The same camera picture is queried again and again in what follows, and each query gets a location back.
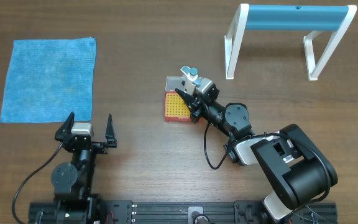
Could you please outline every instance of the blue cap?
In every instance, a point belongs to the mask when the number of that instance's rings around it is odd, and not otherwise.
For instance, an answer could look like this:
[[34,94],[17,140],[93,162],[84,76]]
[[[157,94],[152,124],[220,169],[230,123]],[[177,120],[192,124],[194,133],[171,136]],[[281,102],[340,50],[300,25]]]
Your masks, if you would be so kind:
[[191,68],[190,69],[190,75],[197,75],[198,74],[198,70],[197,70],[197,68]]

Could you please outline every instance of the white bracket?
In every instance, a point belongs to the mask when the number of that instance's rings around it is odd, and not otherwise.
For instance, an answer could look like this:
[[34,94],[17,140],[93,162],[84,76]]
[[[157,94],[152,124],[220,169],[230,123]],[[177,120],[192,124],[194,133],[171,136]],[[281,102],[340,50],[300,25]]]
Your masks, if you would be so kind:
[[[317,65],[314,60],[312,40],[322,31],[312,31],[310,34],[303,38],[309,80],[317,80],[319,74],[323,70],[324,66],[327,64],[328,59],[333,54],[336,46],[338,45],[339,41],[341,41],[347,28],[352,22],[354,15],[356,14],[357,6],[350,5],[348,6],[348,8],[349,10],[344,20],[342,21],[338,30],[333,32],[333,34],[331,35],[328,45],[325,48]],[[236,69],[242,37],[246,29],[248,12],[249,4],[240,4],[230,24],[229,30],[224,36],[226,79],[234,79],[234,70]]]

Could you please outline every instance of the blue cloth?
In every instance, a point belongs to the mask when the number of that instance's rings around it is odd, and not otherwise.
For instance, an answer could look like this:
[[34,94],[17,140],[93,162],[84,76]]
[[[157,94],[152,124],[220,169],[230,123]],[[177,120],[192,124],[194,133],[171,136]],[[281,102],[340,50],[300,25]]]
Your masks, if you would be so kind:
[[0,121],[89,121],[95,59],[94,38],[15,40]]

